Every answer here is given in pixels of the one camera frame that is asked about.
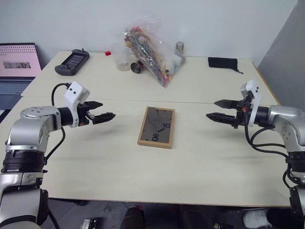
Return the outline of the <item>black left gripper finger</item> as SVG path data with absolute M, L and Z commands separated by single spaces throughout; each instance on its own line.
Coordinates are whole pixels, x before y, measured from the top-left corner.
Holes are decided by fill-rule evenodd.
M 116 114 L 114 113 L 110 113 L 110 112 L 106 112 L 100 115 L 96 115 L 93 119 L 92 119 L 92 124 L 96 125 L 96 124 L 101 124 L 101 123 L 105 123 L 105 122 L 109 122 L 111 121 L 114 117 L 116 116 Z
M 103 103 L 97 101 L 87 101 L 86 102 L 87 110 L 94 110 L 98 107 L 103 106 Z

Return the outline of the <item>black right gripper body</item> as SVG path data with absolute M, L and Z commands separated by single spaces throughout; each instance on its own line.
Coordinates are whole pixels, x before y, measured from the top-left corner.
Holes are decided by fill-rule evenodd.
M 233 121 L 233 124 L 232 124 L 232 127 L 234 129 L 237 129 L 238 126 L 240 126 L 240 125 L 243 125 L 243 126 L 248 125 L 248 116 L 249 116 L 250 105 L 251 105 L 252 99 L 253 99 L 252 92 L 247 92 L 246 97 L 237 103 L 237 106 L 236 106 L 237 113 L 236 113 L 235 120 Z

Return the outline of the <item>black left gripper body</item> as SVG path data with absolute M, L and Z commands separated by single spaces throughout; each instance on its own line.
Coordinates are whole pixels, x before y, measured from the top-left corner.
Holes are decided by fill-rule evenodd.
M 94 102 L 84 102 L 83 104 L 77 105 L 78 126 L 88 125 L 90 120 L 95 118 L 95 116 L 90 113 L 90 110 L 93 109 L 93 105 Z

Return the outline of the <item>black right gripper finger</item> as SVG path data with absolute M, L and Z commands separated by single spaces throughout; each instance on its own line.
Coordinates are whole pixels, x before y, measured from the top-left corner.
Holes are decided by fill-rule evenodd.
M 232 115 L 226 115 L 223 113 L 209 113 L 206 114 L 210 120 L 223 124 L 233 124 L 235 121 L 235 117 Z
M 221 108 L 236 108 L 238 103 L 239 103 L 239 101 L 226 100 L 226 99 L 222 99 L 222 100 L 214 102 L 215 105 L 217 105 Z

